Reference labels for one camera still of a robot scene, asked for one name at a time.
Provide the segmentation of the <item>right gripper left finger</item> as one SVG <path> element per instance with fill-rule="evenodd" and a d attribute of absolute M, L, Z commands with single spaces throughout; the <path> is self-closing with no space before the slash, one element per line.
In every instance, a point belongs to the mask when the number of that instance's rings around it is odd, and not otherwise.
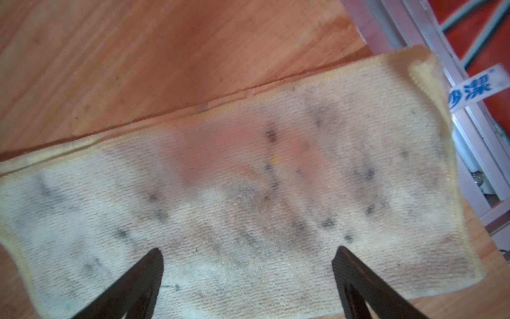
<path fill-rule="evenodd" d="M 150 250 L 75 318 L 151 318 L 162 284 L 163 255 Z"/>

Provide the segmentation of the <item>yellow cloth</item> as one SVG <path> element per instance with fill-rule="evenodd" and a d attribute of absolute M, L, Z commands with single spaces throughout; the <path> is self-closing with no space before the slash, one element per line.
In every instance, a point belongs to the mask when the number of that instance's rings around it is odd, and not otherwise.
<path fill-rule="evenodd" d="M 1 244 L 43 318 L 154 248 L 155 318 L 339 314 L 341 246 L 406 299 L 484 277 L 440 62 L 420 46 L 2 162 Z"/>

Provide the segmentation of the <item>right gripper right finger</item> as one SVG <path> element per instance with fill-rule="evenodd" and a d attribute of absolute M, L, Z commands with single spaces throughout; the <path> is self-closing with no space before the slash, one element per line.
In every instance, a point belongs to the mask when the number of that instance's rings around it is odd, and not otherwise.
<path fill-rule="evenodd" d="M 331 262 L 346 318 L 426 318 L 348 248 L 340 246 Z"/>

